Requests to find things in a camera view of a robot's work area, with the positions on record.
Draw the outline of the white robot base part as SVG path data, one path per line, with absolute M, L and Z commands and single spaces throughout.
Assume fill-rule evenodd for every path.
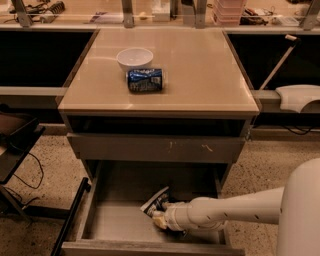
M 278 87 L 277 94 L 280 96 L 280 109 L 300 113 L 305 106 L 320 100 L 320 86 L 317 85 L 290 85 Z

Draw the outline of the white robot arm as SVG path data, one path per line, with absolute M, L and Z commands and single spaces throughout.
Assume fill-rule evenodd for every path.
M 230 220 L 276 224 L 276 256 L 320 256 L 320 159 L 298 166 L 283 187 L 226 199 L 166 203 L 152 219 L 172 231 L 218 229 Z

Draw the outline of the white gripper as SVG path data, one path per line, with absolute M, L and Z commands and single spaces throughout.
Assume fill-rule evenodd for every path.
M 152 216 L 154 224 L 160 229 L 167 227 L 172 231 L 186 231 L 194 227 L 188 217 L 188 203 L 164 203 L 165 212 L 155 211 Z

